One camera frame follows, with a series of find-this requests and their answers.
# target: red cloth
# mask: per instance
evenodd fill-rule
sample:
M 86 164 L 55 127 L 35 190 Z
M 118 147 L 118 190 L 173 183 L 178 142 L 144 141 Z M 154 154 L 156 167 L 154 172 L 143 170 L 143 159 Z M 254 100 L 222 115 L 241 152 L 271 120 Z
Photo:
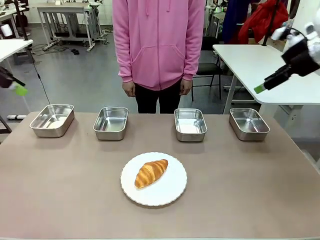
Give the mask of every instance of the red cloth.
M 239 44 L 249 43 L 249 29 L 253 30 L 255 42 L 258 43 L 268 31 L 272 14 L 275 9 L 276 0 L 268 0 L 258 6 L 257 10 L 245 21 L 238 38 Z M 280 2 L 272 24 L 272 33 L 288 21 L 288 12 L 285 5 Z

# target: zipper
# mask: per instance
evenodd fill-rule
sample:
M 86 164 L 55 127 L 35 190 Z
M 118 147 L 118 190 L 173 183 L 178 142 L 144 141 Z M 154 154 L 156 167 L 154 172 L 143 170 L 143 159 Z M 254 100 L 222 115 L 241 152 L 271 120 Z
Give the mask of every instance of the zipper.
M 161 90 L 161 83 L 160 83 L 160 79 L 161 79 L 161 74 L 160 74 L 160 41 L 159 41 L 159 15 L 160 15 L 160 0 L 157 0 L 157 23 L 156 23 L 156 30 L 157 30 L 157 43 L 156 43 L 156 47 L 157 47 L 157 58 L 158 58 L 158 82 L 159 82 L 159 87 Z

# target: black pole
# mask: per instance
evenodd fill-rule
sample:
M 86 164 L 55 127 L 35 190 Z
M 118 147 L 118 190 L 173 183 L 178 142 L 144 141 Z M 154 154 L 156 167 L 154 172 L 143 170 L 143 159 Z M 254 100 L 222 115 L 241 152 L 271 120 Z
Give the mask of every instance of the black pole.
M 18 0 L 14 0 L 14 5 L 15 5 L 16 15 L 17 15 L 17 18 L 18 18 L 18 21 L 19 21 L 20 28 L 22 30 L 22 34 L 23 34 L 24 40 L 27 41 L 28 40 L 28 36 L 27 36 L 25 27 L 23 26 L 23 22 L 22 22 L 22 19 L 21 19 L 21 13 L 20 13 L 20 10 L 19 10 Z
M 268 27 L 268 31 L 266 32 L 266 35 L 264 36 L 264 40 L 263 40 L 262 46 L 266 46 L 267 45 L 268 37 L 271 34 L 271 30 L 272 30 L 272 27 L 273 27 L 273 24 L 274 24 L 274 21 L 275 21 L 275 17 L 276 17 L 276 14 L 277 14 L 279 3 L 280 3 L 280 0 L 276 0 L 276 3 L 274 5 L 274 10 L 273 10 L 273 13 L 272 13 L 272 17 L 271 17 L 271 21 L 270 21 L 270 25 Z

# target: metal tray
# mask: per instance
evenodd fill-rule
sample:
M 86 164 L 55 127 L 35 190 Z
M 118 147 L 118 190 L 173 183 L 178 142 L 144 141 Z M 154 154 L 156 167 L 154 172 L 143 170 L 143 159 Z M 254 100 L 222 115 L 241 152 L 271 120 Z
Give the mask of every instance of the metal tray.
M 176 138 L 181 142 L 202 142 L 207 125 L 198 109 L 180 108 L 174 111 Z
M 93 125 L 99 140 L 122 140 L 125 137 L 129 110 L 125 107 L 104 107 Z
M 60 138 L 65 135 L 74 118 L 74 106 L 51 104 L 36 116 L 30 128 L 38 137 Z
M 259 113 L 251 108 L 233 108 L 229 122 L 241 141 L 263 141 L 270 128 Z

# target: person's right hand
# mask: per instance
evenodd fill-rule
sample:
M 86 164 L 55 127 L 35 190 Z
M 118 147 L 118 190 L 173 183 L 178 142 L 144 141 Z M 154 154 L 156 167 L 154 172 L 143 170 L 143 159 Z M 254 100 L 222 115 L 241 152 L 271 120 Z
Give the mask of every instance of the person's right hand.
M 128 97 L 134 98 L 136 96 L 136 86 L 134 81 L 122 83 L 122 89 Z

